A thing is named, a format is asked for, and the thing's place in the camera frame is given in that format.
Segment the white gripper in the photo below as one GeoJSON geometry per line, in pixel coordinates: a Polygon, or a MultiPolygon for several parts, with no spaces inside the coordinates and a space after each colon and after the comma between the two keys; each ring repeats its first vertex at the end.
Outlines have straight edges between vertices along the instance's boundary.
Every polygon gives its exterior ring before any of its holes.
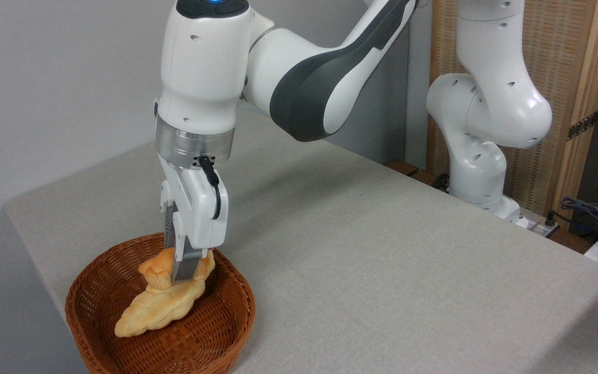
{"type": "Polygon", "coordinates": [[[228,218],[228,195],[214,159],[189,159],[182,168],[159,157],[166,175],[161,184],[160,208],[164,213],[164,248],[175,246],[172,282],[193,278],[202,249],[223,244],[228,218]]]}

